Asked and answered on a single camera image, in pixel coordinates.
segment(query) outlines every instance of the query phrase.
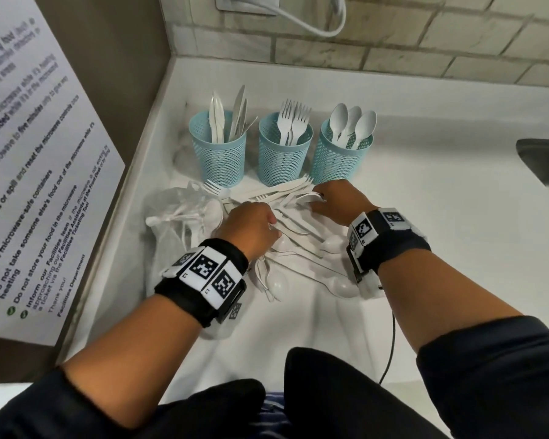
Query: tile wall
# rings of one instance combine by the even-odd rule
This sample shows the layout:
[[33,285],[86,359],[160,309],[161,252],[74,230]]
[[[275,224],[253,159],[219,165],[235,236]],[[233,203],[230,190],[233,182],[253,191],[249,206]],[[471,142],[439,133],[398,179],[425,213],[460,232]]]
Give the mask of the tile wall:
[[[215,0],[161,0],[178,55],[549,87],[549,0],[346,0],[334,38]],[[320,28],[329,0],[281,0]]]

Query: perforated plastic basket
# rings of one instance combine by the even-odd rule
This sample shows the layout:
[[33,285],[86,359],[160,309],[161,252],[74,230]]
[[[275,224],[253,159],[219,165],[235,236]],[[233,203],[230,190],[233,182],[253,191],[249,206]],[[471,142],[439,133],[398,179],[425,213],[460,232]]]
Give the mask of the perforated plastic basket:
[[[227,110],[224,115],[224,134],[228,136],[232,126],[232,112]],[[211,180],[224,188],[231,188],[241,182],[244,177],[246,134],[229,143],[212,143],[209,111],[199,112],[191,118],[189,132],[204,181]]]
[[321,125],[319,141],[315,148],[311,176],[315,184],[340,178],[350,179],[363,161],[368,148],[372,145],[372,136],[359,143],[358,148],[352,148],[356,136],[348,142],[347,148],[340,148],[331,143],[333,132],[329,120]]
[[277,119],[278,112],[275,112],[264,117],[259,124],[258,178],[267,186],[299,178],[313,138],[313,128],[308,125],[297,146],[279,145]]

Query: paper sign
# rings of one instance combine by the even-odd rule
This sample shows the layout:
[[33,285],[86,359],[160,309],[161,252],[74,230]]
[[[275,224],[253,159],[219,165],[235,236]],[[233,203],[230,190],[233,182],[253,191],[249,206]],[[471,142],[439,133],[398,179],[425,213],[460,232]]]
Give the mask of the paper sign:
[[34,0],[0,0],[0,338],[55,345],[123,170]]

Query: dark shirt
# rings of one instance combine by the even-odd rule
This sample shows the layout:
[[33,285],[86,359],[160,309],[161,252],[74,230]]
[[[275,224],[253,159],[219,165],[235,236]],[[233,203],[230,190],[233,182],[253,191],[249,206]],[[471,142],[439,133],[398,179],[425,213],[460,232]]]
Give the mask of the dark shirt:
[[[448,333],[421,348],[417,365],[454,437],[549,438],[549,330],[538,319],[514,317]],[[0,438],[128,435],[60,370],[0,411]]]

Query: black pants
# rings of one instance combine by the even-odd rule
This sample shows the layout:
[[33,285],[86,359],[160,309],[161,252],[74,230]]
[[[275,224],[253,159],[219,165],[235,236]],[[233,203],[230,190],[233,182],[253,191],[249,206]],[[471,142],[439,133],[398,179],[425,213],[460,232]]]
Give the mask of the black pants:
[[[264,401],[263,385],[235,380],[160,406],[138,438],[239,436]],[[443,439],[430,422],[351,365],[293,348],[285,364],[285,412],[301,438]]]

